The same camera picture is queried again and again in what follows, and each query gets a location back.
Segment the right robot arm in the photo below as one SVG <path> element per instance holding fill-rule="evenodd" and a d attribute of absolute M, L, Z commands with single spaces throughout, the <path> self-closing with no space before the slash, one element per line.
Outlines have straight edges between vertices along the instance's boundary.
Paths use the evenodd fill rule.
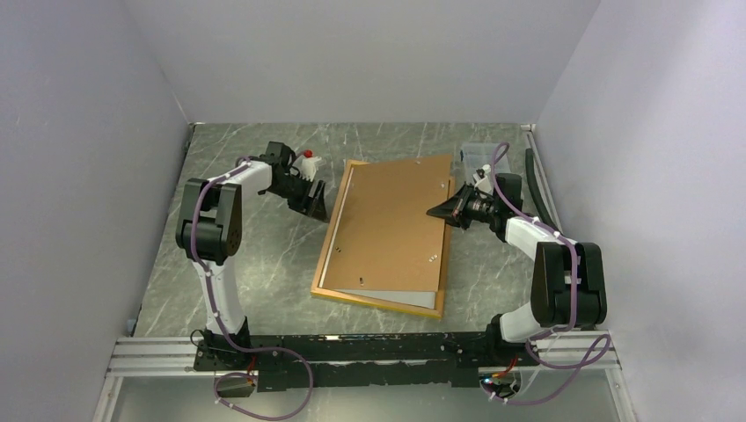
<path fill-rule="evenodd" d="M 484 341 L 493 364 L 516 356 L 519 342 L 549 330 L 588 328 L 607 317 L 603 258 L 597 244 L 578 243 L 522 211 L 520 176 L 500 173 L 492 180 L 464 184 L 428 216 L 468 229 L 485 223 L 496 237 L 523 252 L 533 262 L 530 298 L 526 304 L 498 316 L 499 330 Z"/>

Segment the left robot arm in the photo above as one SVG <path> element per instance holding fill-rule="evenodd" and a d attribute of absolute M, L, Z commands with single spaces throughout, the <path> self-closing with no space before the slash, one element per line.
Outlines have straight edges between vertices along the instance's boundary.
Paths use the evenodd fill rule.
<path fill-rule="evenodd" d="M 223 338 L 216 355 L 228 368 L 240 369 L 252 357 L 233 260 L 242 242 L 245 198 L 271 193 L 290 210 L 328 222 L 325 182 L 317 176 L 323 162 L 308 149 L 296 152 L 270 142 L 258 156 L 239 157 L 229 171 L 191 178 L 184 186 L 175 240 L 201 281 L 208 312 L 205 342 Z"/>

